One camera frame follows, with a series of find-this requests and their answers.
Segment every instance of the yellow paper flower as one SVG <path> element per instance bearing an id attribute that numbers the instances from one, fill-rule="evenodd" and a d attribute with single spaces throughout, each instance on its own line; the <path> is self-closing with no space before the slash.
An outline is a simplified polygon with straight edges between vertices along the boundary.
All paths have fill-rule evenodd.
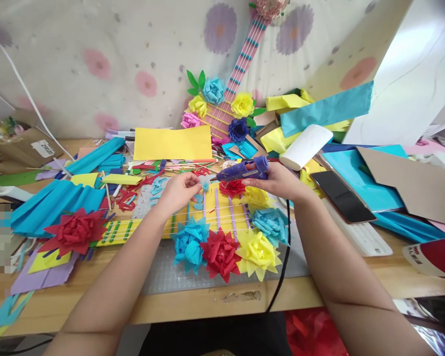
<path id="1" fill-rule="evenodd" d="M 241 244 L 236 254 L 242 259 L 237 262 L 241 273 L 247 272 L 249 277 L 255 272 L 260 282 L 264 280 L 266 270 L 278 273 L 276 266 L 282 264 L 278 257 L 280 252 L 276 251 L 267 238 L 261 233 L 250 229 L 247 231 L 238 231 L 237 239 Z"/>
<path id="2" fill-rule="evenodd" d="M 208 113 L 208 106 L 206 105 L 206 102 L 204 101 L 203 96 L 201 95 L 201 93 L 199 93 L 198 95 L 196 95 L 189 103 L 188 103 L 188 108 L 189 110 L 187 110 L 187 112 L 195 112 L 198 114 L 198 116 L 201 119 L 204 119 L 204 117 L 206 116 L 206 114 Z"/>
<path id="3" fill-rule="evenodd" d="M 270 199 L 265 190 L 246 187 L 246 191 L 242 194 L 242 203 L 249 204 L 256 209 L 265 209 L 272 206 L 273 200 Z"/>
<path id="4" fill-rule="evenodd" d="M 252 96 L 246 92 L 239 93 L 231 104 L 234 117 L 242 119 L 254 113 L 254 101 Z"/>

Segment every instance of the purple flower pattern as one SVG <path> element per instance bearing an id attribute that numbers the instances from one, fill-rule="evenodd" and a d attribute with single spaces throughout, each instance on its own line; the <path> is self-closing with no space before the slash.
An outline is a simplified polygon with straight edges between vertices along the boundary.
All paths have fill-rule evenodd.
<path id="1" fill-rule="evenodd" d="M 206 14 L 204 41 L 208 49 L 216 54 L 229 51 L 236 38 L 237 18 L 232 7 L 218 3 Z"/>
<path id="2" fill-rule="evenodd" d="M 298 51 L 313 28 L 313 9 L 303 5 L 292 10 L 280 26 L 277 36 L 277 50 L 289 55 Z"/>

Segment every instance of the paper roll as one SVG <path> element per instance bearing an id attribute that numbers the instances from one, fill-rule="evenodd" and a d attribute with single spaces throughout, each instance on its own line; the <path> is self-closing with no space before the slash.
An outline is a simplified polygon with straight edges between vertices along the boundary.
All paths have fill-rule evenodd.
<path id="1" fill-rule="evenodd" d="M 333 137 L 333 133 L 323 126 L 308 126 L 280 156 L 280 161 L 288 168 L 299 171 Z"/>

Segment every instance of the label sticker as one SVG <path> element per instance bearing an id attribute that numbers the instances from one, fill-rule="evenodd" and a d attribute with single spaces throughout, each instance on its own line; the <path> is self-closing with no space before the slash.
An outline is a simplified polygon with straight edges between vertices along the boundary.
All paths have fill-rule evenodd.
<path id="1" fill-rule="evenodd" d="M 31 146 L 42 156 L 43 158 L 51 157 L 54 155 L 54 150 L 49 146 L 46 140 L 40 140 L 33 142 Z"/>

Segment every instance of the cutting mat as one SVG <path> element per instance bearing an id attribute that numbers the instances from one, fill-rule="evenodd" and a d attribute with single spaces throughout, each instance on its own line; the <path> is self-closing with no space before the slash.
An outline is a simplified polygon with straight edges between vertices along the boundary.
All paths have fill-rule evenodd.
<path id="1" fill-rule="evenodd" d="M 286 208 L 283 207 L 278 199 L 276 200 L 276 206 L 282 211 L 286 212 Z M 288 259 L 287 269 L 285 271 L 285 278 L 303 277 L 308 276 L 307 262 L 303 252 L 302 244 L 300 241 L 300 235 L 298 234 L 295 222 L 291 223 L 292 232 L 292 248 Z M 279 245 L 278 251 L 280 259 L 283 261 L 286 253 L 286 246 Z M 153 260 L 150 272 L 145 280 L 145 284 L 142 288 L 142 294 L 159 294 L 170 293 L 177 291 L 185 291 L 192 289 L 202 288 L 214 288 L 227 285 L 245 284 L 258 282 L 256 274 L 251 277 L 244 273 L 240 276 L 231 274 L 229 284 L 223 281 L 220 275 L 210 279 L 209 273 L 205 270 L 204 266 L 201 266 L 198 275 L 190 272 L 188 275 L 184 273 L 183 264 L 174 266 L 173 261 L 175 259 L 175 243 L 171 239 L 162 240 L 158 247 L 155 259 Z M 280 278 L 280 271 L 282 265 L 277 267 L 278 273 L 266 272 L 265 280 L 274 280 Z"/>

